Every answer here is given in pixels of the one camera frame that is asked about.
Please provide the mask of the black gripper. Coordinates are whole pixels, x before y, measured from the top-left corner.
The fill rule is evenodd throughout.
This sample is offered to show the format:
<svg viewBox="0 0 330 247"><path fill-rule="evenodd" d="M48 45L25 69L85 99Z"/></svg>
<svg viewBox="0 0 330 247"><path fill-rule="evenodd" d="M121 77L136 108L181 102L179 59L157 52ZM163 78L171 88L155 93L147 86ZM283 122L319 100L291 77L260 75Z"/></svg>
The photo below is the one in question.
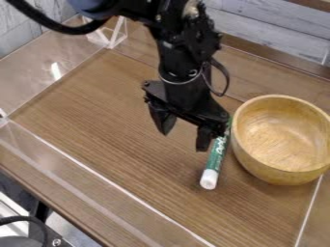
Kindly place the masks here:
<svg viewBox="0 0 330 247"><path fill-rule="evenodd" d="M177 119L197 127L196 151L207 151L211 140L224 134L228 112L211 96L203 82L169 84L145 81L144 102L156 129L167 135Z"/></svg>

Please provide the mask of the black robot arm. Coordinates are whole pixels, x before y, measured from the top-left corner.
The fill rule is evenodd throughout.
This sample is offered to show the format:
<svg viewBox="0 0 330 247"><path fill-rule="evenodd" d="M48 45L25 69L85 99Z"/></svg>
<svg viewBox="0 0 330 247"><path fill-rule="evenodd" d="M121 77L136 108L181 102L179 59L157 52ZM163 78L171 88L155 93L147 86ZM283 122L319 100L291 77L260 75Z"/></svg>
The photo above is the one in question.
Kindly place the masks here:
<svg viewBox="0 0 330 247"><path fill-rule="evenodd" d="M143 23L159 51L157 81L143 83L144 102L160 133L169 133L181 119L197 127L196 150L205 151L211 140L224 134L229 119L213 98L211 70L224 70L213 59L221 33L205 12L201 0L66 0L90 22L72 27L50 19L26 0L8 4L48 29L66 35L85 35L113 16Z"/></svg>

